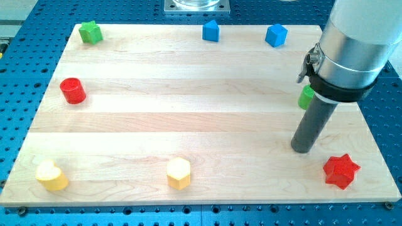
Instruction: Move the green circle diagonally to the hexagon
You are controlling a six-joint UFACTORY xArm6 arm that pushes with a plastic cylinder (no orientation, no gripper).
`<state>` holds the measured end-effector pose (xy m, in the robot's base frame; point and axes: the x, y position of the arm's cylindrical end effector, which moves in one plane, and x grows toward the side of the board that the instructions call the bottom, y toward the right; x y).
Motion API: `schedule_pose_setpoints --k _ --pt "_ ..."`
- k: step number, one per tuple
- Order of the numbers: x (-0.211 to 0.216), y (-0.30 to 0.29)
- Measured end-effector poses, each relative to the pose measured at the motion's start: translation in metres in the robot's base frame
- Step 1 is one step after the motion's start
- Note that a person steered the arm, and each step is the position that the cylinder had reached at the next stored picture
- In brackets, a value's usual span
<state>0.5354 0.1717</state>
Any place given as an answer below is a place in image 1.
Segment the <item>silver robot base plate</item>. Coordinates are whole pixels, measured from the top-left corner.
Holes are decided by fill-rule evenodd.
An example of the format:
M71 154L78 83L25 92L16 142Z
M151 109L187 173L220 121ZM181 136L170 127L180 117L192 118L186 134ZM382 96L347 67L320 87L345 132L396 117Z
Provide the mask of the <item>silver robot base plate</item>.
M231 12L229 0L163 0L165 14L208 14Z

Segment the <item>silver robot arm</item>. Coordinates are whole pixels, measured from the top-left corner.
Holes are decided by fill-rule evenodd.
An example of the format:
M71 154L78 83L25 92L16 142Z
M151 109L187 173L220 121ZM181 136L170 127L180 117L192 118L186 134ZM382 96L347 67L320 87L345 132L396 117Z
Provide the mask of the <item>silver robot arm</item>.
M401 0L336 0L297 81L334 102L356 102L373 88L401 43Z

